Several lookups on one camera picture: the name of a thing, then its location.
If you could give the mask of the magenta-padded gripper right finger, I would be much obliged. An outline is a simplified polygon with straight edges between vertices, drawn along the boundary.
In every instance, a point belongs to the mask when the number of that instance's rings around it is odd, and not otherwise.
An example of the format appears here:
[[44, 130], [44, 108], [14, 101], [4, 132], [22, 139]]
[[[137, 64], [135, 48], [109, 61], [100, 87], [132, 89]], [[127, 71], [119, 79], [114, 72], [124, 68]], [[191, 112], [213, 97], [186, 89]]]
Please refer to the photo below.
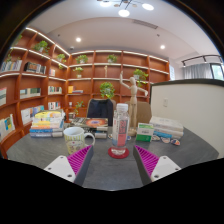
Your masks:
[[144, 185], [180, 170], [180, 167], [169, 157], [158, 157], [138, 145], [133, 147], [133, 156], [136, 160], [139, 174]]

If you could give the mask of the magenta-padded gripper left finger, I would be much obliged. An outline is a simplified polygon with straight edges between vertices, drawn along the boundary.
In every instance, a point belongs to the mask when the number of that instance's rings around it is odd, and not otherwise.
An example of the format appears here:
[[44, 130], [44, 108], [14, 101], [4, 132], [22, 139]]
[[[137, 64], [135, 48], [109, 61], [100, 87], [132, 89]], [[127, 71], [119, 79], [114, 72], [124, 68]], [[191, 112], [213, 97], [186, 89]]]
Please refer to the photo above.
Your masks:
[[82, 186], [92, 156], [93, 146], [88, 145], [68, 157], [58, 156], [45, 168], [45, 171]]

